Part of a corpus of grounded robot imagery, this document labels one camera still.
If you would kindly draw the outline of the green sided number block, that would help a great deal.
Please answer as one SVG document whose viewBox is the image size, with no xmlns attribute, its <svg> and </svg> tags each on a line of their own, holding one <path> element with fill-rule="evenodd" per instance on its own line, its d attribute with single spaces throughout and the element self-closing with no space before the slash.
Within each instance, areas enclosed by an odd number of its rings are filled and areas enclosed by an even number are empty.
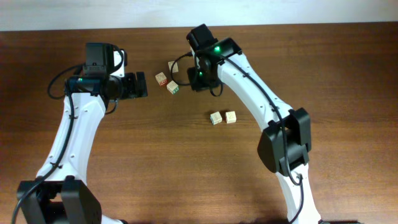
<svg viewBox="0 0 398 224">
<path fill-rule="evenodd" d="M 179 91 L 179 86 L 178 86 L 177 83 L 175 83 L 175 82 L 172 80 L 172 81 L 170 81 L 170 82 L 167 84 L 167 89 L 168 89 L 169 92 L 171 92 L 171 94 L 174 95 L 174 94 L 176 94 L 176 92 Z"/>
</svg>

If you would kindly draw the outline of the plain wooden block blue side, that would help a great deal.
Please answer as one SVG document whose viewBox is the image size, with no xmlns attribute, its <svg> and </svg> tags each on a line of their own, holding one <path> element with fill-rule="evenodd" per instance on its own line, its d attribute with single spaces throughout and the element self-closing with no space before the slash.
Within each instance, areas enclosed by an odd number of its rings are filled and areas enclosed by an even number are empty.
<svg viewBox="0 0 398 224">
<path fill-rule="evenodd" d="M 218 123 L 221 123 L 223 118 L 222 118 L 220 112 L 217 111 L 217 112 L 210 114 L 210 120 L 211 120 L 212 125 L 216 125 Z"/>
</svg>

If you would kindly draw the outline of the leaf block red side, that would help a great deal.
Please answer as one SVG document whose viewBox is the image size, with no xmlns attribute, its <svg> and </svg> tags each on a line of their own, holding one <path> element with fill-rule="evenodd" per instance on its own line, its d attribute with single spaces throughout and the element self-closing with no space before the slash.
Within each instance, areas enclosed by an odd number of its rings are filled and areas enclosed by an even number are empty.
<svg viewBox="0 0 398 224">
<path fill-rule="evenodd" d="M 225 118 L 227 124 L 235 123 L 237 120 L 235 111 L 227 111 L 225 113 Z"/>
</svg>

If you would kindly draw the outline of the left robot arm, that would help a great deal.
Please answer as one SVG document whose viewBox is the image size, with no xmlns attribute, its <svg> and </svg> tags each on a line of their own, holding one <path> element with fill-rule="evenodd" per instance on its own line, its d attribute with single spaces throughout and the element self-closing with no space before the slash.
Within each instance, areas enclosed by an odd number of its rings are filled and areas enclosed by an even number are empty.
<svg viewBox="0 0 398 224">
<path fill-rule="evenodd" d="M 147 96 L 144 72 L 105 77 L 70 77 L 63 116 L 52 148 L 35 180 L 23 180 L 18 203 L 27 223 L 122 223 L 103 214 L 87 186 L 87 167 L 96 130 L 108 102 Z"/>
</svg>

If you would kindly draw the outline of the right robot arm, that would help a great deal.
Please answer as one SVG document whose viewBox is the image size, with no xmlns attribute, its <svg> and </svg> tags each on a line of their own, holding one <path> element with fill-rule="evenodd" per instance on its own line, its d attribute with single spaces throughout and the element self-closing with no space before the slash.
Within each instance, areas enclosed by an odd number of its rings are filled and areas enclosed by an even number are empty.
<svg viewBox="0 0 398 224">
<path fill-rule="evenodd" d="M 195 75 L 209 86 L 229 86 L 254 116 L 261 129 L 257 153 L 278 180 L 290 223 L 321 223 L 308 179 L 311 121 L 303 109 L 294 110 L 262 81 L 247 57 L 227 38 L 189 37 Z"/>
</svg>

